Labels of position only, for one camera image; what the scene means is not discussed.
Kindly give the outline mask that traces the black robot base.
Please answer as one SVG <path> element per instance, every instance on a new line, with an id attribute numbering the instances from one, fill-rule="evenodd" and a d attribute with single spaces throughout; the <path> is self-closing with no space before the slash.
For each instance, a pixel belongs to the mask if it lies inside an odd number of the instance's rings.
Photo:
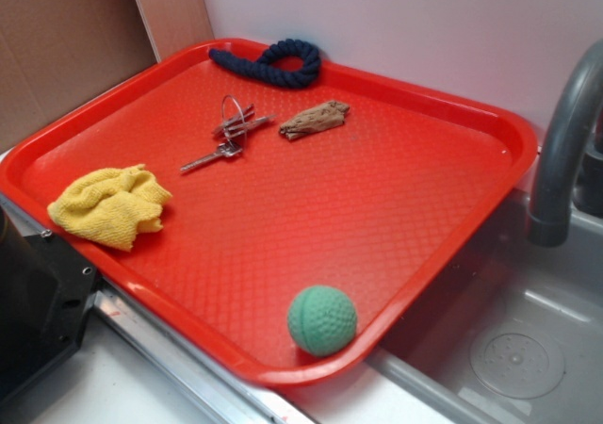
<path id="1" fill-rule="evenodd" d="M 24 236 L 1 213 L 1 404 L 81 347 L 97 268 L 60 236 Z"/>

